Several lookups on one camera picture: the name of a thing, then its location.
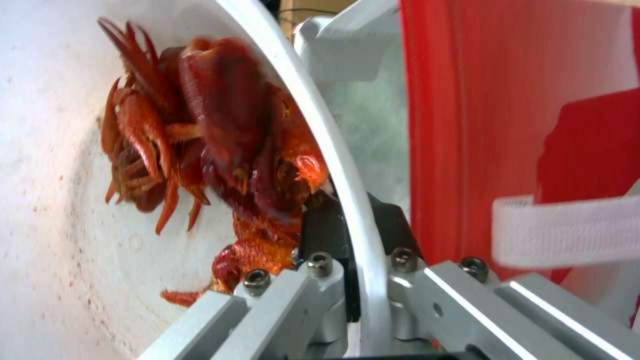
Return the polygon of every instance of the red fabric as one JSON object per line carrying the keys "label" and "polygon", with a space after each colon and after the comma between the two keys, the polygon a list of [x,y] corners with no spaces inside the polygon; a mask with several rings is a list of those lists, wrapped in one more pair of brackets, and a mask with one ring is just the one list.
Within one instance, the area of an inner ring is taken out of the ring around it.
{"label": "red fabric", "polygon": [[[566,73],[570,69],[572,76],[580,76],[601,69],[606,60],[590,61],[590,56],[604,54],[588,39],[619,36],[618,10],[624,9],[543,0],[492,0],[488,6],[453,0],[400,3],[411,220],[423,256],[431,264],[481,256],[503,278],[519,274],[491,261],[494,198],[536,189],[539,202],[621,195],[638,177],[638,90],[540,110],[575,92],[571,86],[588,86],[588,94],[610,91],[598,92],[611,87],[590,83],[596,77],[581,81]],[[599,27],[584,33],[584,23],[591,24],[585,16],[600,21]],[[634,10],[639,58],[637,20]],[[549,115],[560,106],[558,119]],[[566,269],[556,271],[554,280],[566,274]]]}

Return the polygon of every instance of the metal bracket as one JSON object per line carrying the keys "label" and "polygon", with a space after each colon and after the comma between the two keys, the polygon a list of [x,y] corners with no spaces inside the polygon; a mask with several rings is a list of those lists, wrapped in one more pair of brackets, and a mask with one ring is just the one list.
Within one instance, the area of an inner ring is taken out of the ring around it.
{"label": "metal bracket", "polygon": [[580,358],[450,261],[390,273],[388,295],[417,319],[416,337],[448,351],[472,345],[492,359]]}

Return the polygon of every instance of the crayfish leg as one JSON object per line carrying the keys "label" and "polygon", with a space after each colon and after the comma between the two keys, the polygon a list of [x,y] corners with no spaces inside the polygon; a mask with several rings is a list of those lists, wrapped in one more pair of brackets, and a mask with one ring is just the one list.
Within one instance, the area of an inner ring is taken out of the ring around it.
{"label": "crayfish leg", "polygon": [[175,175],[171,175],[166,184],[166,195],[164,198],[164,207],[156,224],[156,234],[160,235],[162,229],[173,215],[175,208],[178,206],[178,181]]}

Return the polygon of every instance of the white bowl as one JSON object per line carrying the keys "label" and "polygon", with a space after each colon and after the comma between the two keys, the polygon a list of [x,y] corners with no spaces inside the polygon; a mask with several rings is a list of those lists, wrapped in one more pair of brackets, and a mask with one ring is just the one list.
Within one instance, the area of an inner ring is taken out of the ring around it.
{"label": "white bowl", "polygon": [[[239,3],[236,10],[251,6]],[[154,233],[160,208],[143,214],[130,204],[104,203],[110,167],[96,119],[122,66],[95,21],[134,20],[157,49],[203,34],[251,40],[212,1],[7,1],[0,10],[0,357],[136,356],[183,312],[160,291],[207,284],[214,256],[235,238],[230,210],[213,195],[187,233],[191,197],[181,192],[161,236]],[[263,56],[264,43],[254,48],[265,64],[283,56],[281,48]],[[363,249],[360,269],[381,264],[353,160],[317,90],[300,90],[308,76],[291,83],[300,70],[282,76],[278,69],[328,162],[354,245]],[[273,68],[265,71],[277,78]],[[383,303],[375,300],[385,296],[378,267],[361,277],[361,290],[373,299],[365,307]]]}

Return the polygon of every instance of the machine part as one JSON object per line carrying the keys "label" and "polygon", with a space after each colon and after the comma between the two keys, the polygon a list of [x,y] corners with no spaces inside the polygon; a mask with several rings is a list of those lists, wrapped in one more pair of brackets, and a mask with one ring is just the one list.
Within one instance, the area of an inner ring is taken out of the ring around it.
{"label": "machine part", "polygon": [[315,277],[327,277],[333,270],[333,258],[327,252],[315,252],[309,256],[307,268]]}
{"label": "machine part", "polygon": [[258,297],[264,293],[271,284],[271,276],[265,269],[253,269],[246,273],[242,285],[249,295]]}
{"label": "machine part", "polygon": [[211,357],[247,312],[242,298],[207,291],[138,359]]}
{"label": "machine part", "polygon": [[388,295],[418,319],[420,338],[447,350],[473,345],[490,359],[580,359],[450,261],[389,275]]}
{"label": "machine part", "polygon": [[536,325],[586,359],[640,359],[633,332],[538,274],[494,290]]}
{"label": "machine part", "polygon": [[[405,247],[419,254],[411,227],[402,209],[397,205],[381,202],[371,194],[369,201],[385,254],[390,254],[397,247]],[[307,259],[309,255],[318,251],[328,252],[344,267],[347,319],[350,322],[358,321],[360,294],[353,247],[340,203],[330,197],[323,199],[321,206],[304,213],[302,243],[298,257]]]}
{"label": "machine part", "polygon": [[413,250],[397,247],[391,253],[391,268],[397,272],[414,272],[418,267],[418,257]]}
{"label": "machine part", "polygon": [[298,268],[298,266],[300,266],[300,264],[304,262],[305,262],[304,259],[300,258],[300,248],[299,247],[293,248],[293,250],[291,250],[291,263],[293,264],[293,266],[295,268]]}
{"label": "machine part", "polygon": [[463,258],[460,261],[460,268],[482,284],[486,283],[486,279],[489,276],[489,267],[484,260],[475,256]]}
{"label": "machine part", "polygon": [[[313,277],[311,271],[303,266],[297,272],[281,272],[213,359],[303,358],[313,341],[332,344],[346,338],[347,323],[340,305],[345,301],[344,270],[334,261],[326,277]],[[345,350],[346,342],[332,354]]]}
{"label": "machine part", "polygon": [[[396,249],[402,255],[401,258],[404,258],[404,255],[407,255],[407,248],[399,247]],[[389,275],[389,281],[395,279],[394,275],[400,275],[407,278],[409,281],[413,281],[413,278],[417,274],[421,274],[420,272],[426,268],[426,264],[422,259],[415,258],[415,265],[413,265],[413,270],[411,272],[402,271],[403,269],[397,270],[397,266],[394,266],[394,253],[389,257],[389,263],[391,264],[391,270],[393,272]],[[418,326],[418,318],[408,309],[407,305],[403,302],[395,301],[392,298],[394,286],[391,283],[388,283],[389,287],[389,306],[391,308],[391,329],[392,335],[397,340],[402,341],[421,341],[419,334],[419,326]]]}

